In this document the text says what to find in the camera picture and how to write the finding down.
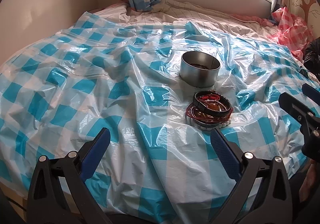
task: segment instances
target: stack of bracelets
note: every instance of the stack of bracelets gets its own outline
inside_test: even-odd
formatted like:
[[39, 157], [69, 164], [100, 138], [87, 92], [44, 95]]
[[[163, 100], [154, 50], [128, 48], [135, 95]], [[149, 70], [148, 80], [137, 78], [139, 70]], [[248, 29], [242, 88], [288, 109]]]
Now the stack of bracelets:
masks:
[[215, 91], [195, 93], [193, 103], [186, 109], [186, 115], [206, 130], [227, 126], [232, 112], [229, 100]]

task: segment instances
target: brown contents in container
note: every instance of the brown contents in container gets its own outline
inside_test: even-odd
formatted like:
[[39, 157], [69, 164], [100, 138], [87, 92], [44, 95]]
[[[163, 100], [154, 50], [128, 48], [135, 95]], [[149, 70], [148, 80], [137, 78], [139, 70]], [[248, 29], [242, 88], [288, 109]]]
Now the brown contents in container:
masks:
[[201, 65], [198, 63], [191, 63], [190, 65], [192, 65], [193, 67], [199, 68], [199, 69], [205, 69], [205, 70], [210, 70], [208, 67], [206, 67], [205, 65]]

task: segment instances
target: black leather bracelet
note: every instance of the black leather bracelet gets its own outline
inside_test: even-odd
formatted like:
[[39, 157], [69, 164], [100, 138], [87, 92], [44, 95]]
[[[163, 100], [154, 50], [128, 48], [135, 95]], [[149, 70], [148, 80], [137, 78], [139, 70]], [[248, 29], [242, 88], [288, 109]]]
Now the black leather bracelet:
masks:
[[[203, 104], [201, 101], [198, 100], [200, 96], [205, 96], [205, 95], [218, 95], [220, 97], [219, 102], [222, 103], [225, 107], [225, 111], [216, 111], [209, 109], [205, 104]], [[210, 115], [212, 117], [225, 117], [229, 114], [232, 106], [229, 100], [224, 97], [223, 95], [215, 92], [215, 91], [200, 91], [196, 92], [195, 95], [193, 96], [193, 104], [196, 106], [200, 111], [203, 113]]]

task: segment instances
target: metal pin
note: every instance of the metal pin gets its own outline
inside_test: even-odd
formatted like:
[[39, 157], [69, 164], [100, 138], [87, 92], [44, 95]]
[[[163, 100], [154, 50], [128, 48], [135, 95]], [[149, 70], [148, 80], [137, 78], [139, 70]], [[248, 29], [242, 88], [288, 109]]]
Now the metal pin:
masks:
[[282, 162], [281, 157], [275, 157], [275, 160], [276, 160], [276, 162], [278, 162], [278, 163], [281, 163], [281, 162]]
[[314, 130], [313, 135], [315, 135], [316, 137], [319, 137], [319, 132], [317, 130]]
[[76, 157], [77, 156], [77, 152], [75, 152], [75, 151], [71, 151], [69, 154], [68, 154], [68, 157], [70, 157], [70, 158], [74, 158], [74, 157]]
[[250, 153], [250, 152], [246, 152], [246, 153], [244, 154], [244, 156], [245, 156], [246, 158], [248, 158], [248, 159], [252, 159], [252, 158], [253, 158], [253, 154]]
[[47, 159], [46, 156], [40, 156], [39, 161], [40, 161], [40, 162], [44, 162], [46, 159]]

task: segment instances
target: checkered tablecloth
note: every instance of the checkered tablecloth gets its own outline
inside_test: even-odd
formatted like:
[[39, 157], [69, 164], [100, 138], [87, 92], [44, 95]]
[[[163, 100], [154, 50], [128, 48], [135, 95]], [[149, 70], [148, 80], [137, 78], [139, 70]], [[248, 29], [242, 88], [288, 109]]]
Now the checkered tablecloth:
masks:
[[317, 114], [301, 86], [319, 85], [299, 74], [285, 46], [190, 22], [122, 27], [85, 13], [2, 66], [0, 181], [26, 194], [41, 155], [64, 157], [107, 127], [111, 144], [86, 182], [105, 211], [205, 223], [235, 183], [209, 133], [186, 124], [185, 109], [199, 90], [179, 78], [186, 51], [221, 62], [214, 88], [234, 107], [225, 136], [256, 157], [282, 156], [292, 176], [304, 160], [303, 137], [277, 100], [289, 92]]

